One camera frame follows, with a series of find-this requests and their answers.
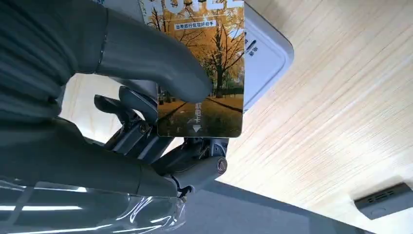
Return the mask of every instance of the screw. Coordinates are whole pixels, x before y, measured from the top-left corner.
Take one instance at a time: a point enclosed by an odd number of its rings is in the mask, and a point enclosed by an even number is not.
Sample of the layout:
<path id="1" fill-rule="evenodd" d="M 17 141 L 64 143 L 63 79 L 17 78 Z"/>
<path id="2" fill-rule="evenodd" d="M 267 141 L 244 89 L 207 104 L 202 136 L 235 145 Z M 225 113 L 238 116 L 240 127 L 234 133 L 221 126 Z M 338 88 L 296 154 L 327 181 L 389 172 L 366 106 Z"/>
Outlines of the screw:
<path id="1" fill-rule="evenodd" d="M 149 124 L 146 123 L 146 122 L 143 122 L 143 123 L 141 124 L 141 127 L 140 127 L 140 132 L 141 132 L 142 134 L 144 134 L 144 133 L 146 133 L 147 131 L 149 131 L 149 129 L 150 129 Z"/>
<path id="2" fill-rule="evenodd" d="M 221 158 L 217 163 L 217 170 L 218 173 L 223 174 L 228 167 L 228 163 L 226 162 L 225 158 Z"/>

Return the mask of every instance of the transparent plastic cover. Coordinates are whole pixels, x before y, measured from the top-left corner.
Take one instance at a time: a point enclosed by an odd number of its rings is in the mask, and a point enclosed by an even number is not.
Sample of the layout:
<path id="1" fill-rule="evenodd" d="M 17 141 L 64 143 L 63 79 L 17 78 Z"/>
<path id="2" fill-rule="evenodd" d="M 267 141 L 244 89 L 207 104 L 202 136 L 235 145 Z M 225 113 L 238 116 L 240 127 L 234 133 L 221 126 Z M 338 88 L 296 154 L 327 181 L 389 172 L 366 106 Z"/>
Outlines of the transparent plastic cover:
<path id="1" fill-rule="evenodd" d="M 177 197 L 0 179 L 0 233 L 164 233 L 185 223 Z"/>

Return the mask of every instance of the wall socket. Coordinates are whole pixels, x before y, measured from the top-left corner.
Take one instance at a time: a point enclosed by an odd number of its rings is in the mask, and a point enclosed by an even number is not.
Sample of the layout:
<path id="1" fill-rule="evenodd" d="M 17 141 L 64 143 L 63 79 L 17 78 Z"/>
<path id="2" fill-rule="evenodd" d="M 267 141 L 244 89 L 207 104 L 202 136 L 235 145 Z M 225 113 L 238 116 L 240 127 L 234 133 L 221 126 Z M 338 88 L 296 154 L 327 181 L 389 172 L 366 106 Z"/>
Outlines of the wall socket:
<path id="1" fill-rule="evenodd" d="M 143 21 L 137 0 L 94 0 L 105 7 Z M 291 43 L 247 3 L 245 10 L 244 112 L 250 109 L 291 66 Z"/>

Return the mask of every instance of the tree illustration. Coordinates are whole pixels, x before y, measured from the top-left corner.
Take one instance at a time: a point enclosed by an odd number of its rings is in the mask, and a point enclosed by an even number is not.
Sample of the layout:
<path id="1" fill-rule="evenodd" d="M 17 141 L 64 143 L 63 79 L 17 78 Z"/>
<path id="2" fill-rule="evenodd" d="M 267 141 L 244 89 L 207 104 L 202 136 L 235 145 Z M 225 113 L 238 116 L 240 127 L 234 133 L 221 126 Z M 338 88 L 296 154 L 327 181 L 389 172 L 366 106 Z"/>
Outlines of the tree illustration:
<path id="1" fill-rule="evenodd" d="M 216 3 L 226 4 L 226 0 L 216 0 Z M 159 9 L 142 11 L 147 19 L 146 24 L 174 37 L 190 48 L 200 61 L 210 77 L 216 98 L 222 98 L 223 85 L 229 80 L 238 80 L 240 70 L 244 69 L 244 10 L 243 8 L 224 8 L 207 10 L 205 0 L 184 0 L 184 9 L 177 13 L 167 10 L 165 2 L 161 1 L 163 14 Z M 199 5 L 199 10 L 193 10 L 193 4 Z M 216 21 L 215 27 L 202 29 L 175 30 L 179 23 Z"/>

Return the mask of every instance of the light wooden surface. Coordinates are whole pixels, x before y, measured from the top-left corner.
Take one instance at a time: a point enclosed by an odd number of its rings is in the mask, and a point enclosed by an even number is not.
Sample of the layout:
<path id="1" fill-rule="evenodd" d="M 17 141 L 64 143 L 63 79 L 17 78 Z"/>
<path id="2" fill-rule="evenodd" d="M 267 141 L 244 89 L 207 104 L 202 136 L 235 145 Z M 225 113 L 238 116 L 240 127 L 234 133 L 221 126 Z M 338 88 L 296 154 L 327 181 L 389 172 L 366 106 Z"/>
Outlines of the light wooden surface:
<path id="1" fill-rule="evenodd" d="M 413 233 L 413 209 L 371 221 L 352 202 L 413 188 L 413 1 L 247 2 L 291 41 L 295 61 L 245 114 L 219 180 L 371 232 Z M 89 78 L 71 80 L 62 116 L 103 141 L 116 121 L 93 94 L 117 85 Z"/>

